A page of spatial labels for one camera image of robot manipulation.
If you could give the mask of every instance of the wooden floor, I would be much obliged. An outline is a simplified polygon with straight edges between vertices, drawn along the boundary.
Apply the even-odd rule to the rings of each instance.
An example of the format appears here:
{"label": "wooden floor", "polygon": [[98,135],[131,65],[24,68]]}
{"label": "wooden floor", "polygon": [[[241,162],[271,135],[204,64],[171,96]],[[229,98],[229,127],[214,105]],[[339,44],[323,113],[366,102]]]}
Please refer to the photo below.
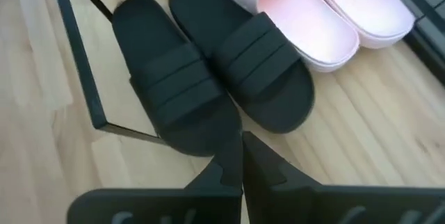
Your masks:
{"label": "wooden floor", "polygon": [[[72,3],[107,117],[153,131],[110,24],[88,0]],[[324,184],[445,186],[445,89],[405,43],[314,79],[297,131],[245,128]],[[181,188],[208,161],[94,130],[56,0],[0,0],[0,223],[64,223],[86,191]]]}

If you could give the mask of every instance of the sandal pair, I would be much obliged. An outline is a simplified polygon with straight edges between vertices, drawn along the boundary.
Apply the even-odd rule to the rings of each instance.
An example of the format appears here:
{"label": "sandal pair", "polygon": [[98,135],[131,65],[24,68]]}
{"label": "sandal pair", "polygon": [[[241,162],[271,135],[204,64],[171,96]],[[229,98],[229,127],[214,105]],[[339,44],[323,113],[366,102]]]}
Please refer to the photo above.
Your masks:
{"label": "sandal pair", "polygon": [[314,84],[266,13],[232,0],[170,0],[185,36],[155,0],[126,0],[113,30],[131,85],[159,136],[187,154],[241,139],[234,101],[264,129],[287,133],[308,116]]}
{"label": "sandal pair", "polygon": [[267,13],[319,72],[334,71],[359,49],[394,44],[410,32],[414,16],[400,0],[235,0],[251,13]]}

